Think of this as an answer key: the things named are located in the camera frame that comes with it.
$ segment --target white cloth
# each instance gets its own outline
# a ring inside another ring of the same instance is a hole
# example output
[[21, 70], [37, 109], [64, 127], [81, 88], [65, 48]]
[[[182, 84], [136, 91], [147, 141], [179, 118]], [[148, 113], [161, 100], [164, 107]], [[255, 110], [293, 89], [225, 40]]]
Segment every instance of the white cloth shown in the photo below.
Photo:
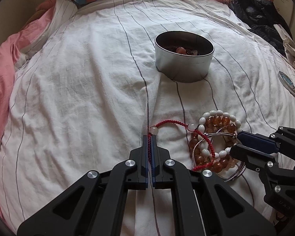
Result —
[[[277, 77], [283, 71], [295, 82], [295, 70], [240, 23], [214, 0], [100, 0], [80, 9], [17, 72], [16, 78], [23, 76], [11, 95], [15, 105], [0, 149], [7, 223], [16, 230], [87, 171], [104, 172], [126, 160], [148, 127], [165, 119], [197, 123], [204, 112], [221, 109], [248, 132], [295, 128], [295, 98]], [[156, 70], [154, 39], [166, 30], [212, 41], [204, 80], [175, 83]], [[183, 127], [162, 126], [157, 140], [191, 168]], [[281, 155], [279, 163], [293, 167]], [[244, 175], [254, 207], [269, 219], [258, 173]], [[243, 178], [231, 186], [252, 204]], [[174, 234], [170, 191], [131, 191], [122, 235], [157, 235], [156, 224], [162, 236]]]
[[295, 43], [281, 25], [274, 25], [274, 28], [278, 31], [281, 39], [283, 40], [283, 46], [285, 48], [285, 54], [287, 61], [295, 69]]

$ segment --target beaded bracelet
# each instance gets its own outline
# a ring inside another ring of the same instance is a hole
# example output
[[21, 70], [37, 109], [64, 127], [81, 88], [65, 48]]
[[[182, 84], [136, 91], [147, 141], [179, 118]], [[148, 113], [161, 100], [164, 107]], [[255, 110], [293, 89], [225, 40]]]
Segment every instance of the beaded bracelet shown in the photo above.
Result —
[[[230, 156], [230, 147], [235, 143], [240, 143], [236, 138], [237, 134], [241, 131], [240, 126], [241, 122], [236, 120], [234, 115], [230, 115], [227, 112], [212, 110], [204, 113], [203, 117], [199, 119], [199, 125], [197, 126], [199, 132], [206, 134], [209, 138], [211, 137], [212, 142], [213, 137], [218, 135], [227, 136], [230, 139], [226, 142], [227, 146], [225, 150], [215, 153], [215, 157], [212, 157], [212, 154], [210, 154], [203, 143], [203, 138], [193, 132], [191, 134], [192, 138], [189, 142], [189, 148], [193, 164], [195, 165], [195, 170], [208, 163], [212, 164], [212, 167], [209, 167], [209, 169], [216, 173], [222, 172], [223, 169], [228, 170], [229, 168], [234, 168], [237, 165], [238, 160], [233, 159]], [[237, 178], [236, 175], [241, 175], [243, 173], [242, 170], [245, 168], [245, 164], [241, 163], [238, 166], [239, 171], [233, 174], [230, 178]]]

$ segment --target round metal container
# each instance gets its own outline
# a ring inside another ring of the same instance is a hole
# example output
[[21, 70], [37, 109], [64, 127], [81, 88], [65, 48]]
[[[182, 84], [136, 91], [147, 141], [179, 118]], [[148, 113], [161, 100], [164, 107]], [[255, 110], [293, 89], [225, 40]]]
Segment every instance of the round metal container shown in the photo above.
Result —
[[[177, 54], [169, 47], [197, 50], [199, 56]], [[155, 38], [156, 68], [168, 78], [179, 82], [195, 82], [206, 77], [214, 53], [206, 38], [184, 31], [168, 31]]]

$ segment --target red braided cord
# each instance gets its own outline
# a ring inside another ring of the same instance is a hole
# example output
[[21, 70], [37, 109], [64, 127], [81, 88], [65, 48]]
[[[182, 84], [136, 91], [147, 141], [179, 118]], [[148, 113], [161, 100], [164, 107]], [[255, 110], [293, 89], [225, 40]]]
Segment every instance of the red braided cord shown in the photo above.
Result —
[[[210, 139], [205, 134], [201, 133], [197, 129], [195, 129], [193, 131], [189, 130], [187, 124], [184, 124], [184, 123], [182, 123], [182, 122], [180, 122], [178, 120], [164, 120], [164, 121], [161, 121], [160, 123], [156, 124], [155, 127], [158, 128], [159, 126], [161, 126], [163, 124], [166, 124], [166, 123], [178, 124], [178, 125], [184, 126], [190, 132], [196, 132], [197, 134], [199, 134], [208, 143], [209, 150], [211, 152], [212, 158], [214, 159], [215, 152], [214, 152], [214, 149], [213, 149], [213, 145], [212, 145]], [[152, 164], [152, 159], [151, 159], [151, 136], [152, 136], [152, 134], [149, 132], [147, 137], [148, 137], [148, 158], [149, 158], [150, 164]], [[202, 165], [202, 166], [196, 166], [192, 170], [193, 171], [198, 171], [198, 170], [201, 170], [203, 168], [211, 167], [212, 165], [213, 165], [213, 162], [210, 162], [210, 163]]]

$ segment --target amber bead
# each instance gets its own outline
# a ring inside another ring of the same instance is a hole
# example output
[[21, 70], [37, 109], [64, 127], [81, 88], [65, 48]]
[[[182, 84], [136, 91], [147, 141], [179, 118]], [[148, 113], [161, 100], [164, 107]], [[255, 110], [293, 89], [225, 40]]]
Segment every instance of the amber bead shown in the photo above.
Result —
[[201, 150], [198, 147], [196, 147], [194, 149], [194, 157], [196, 157], [197, 155], [201, 155]]
[[199, 140], [197, 139], [197, 138], [193, 138], [193, 139], [191, 139], [190, 140], [190, 142], [189, 142], [189, 147], [191, 148], [191, 149], [193, 149], [195, 146], [196, 146], [196, 144], [199, 142]]
[[235, 168], [236, 163], [237, 163], [237, 160], [236, 159], [230, 159], [228, 161], [228, 165], [230, 166], [230, 168]]
[[213, 133], [213, 128], [209, 128], [209, 127], [206, 128], [205, 133], [212, 134]]
[[202, 155], [195, 155], [194, 161], [196, 162], [197, 166], [199, 166], [205, 162], [205, 158]]
[[228, 133], [234, 134], [236, 130], [236, 125], [231, 123], [227, 126], [227, 131]]
[[212, 170], [215, 173], [220, 173], [223, 170], [223, 165], [218, 161], [213, 164]]
[[221, 123], [221, 117], [216, 115], [212, 118], [212, 122], [214, 125], [219, 125]]
[[223, 128], [224, 126], [223, 126], [223, 124], [222, 123], [220, 123], [219, 125], [217, 125], [217, 128], [220, 130], [221, 128]]
[[191, 138], [198, 138], [198, 133], [197, 132], [192, 132], [191, 133]]
[[228, 165], [228, 160], [225, 158], [220, 159], [219, 162], [222, 164], [223, 168], [226, 168]]
[[207, 128], [212, 128], [213, 127], [213, 121], [212, 121], [212, 118], [208, 118], [205, 122], [205, 126]]
[[229, 117], [223, 117], [222, 118], [222, 125], [227, 126], [230, 123], [230, 118]]
[[183, 55], [187, 55], [187, 51], [186, 51], [186, 49], [184, 49], [183, 47], [178, 47], [178, 48], [176, 49], [176, 53], [178, 53], [178, 54], [183, 54]]

